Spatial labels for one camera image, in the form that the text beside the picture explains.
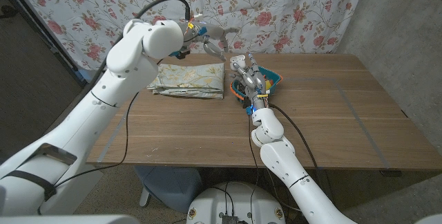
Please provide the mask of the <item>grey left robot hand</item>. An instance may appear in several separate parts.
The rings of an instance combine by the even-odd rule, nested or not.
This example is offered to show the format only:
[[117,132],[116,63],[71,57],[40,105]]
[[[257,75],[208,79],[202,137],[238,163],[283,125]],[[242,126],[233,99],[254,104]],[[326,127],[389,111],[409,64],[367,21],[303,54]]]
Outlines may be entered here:
[[224,54],[229,51],[227,35],[240,30],[237,27],[222,28],[205,21],[179,20],[177,23],[182,30],[184,43],[181,49],[171,56],[178,59],[184,59],[191,53],[191,44],[200,42],[207,54],[225,62]]

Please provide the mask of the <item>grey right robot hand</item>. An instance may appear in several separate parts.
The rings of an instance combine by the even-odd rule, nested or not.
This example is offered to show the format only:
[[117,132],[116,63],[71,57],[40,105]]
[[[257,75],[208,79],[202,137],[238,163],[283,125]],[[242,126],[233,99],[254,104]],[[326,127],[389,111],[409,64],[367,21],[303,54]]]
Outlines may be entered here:
[[248,58],[251,62],[250,66],[246,65],[244,55],[233,56],[229,60],[231,70],[236,72],[233,77],[244,87],[242,105],[244,108],[250,107],[251,111],[268,108],[265,77],[251,53],[248,54]]

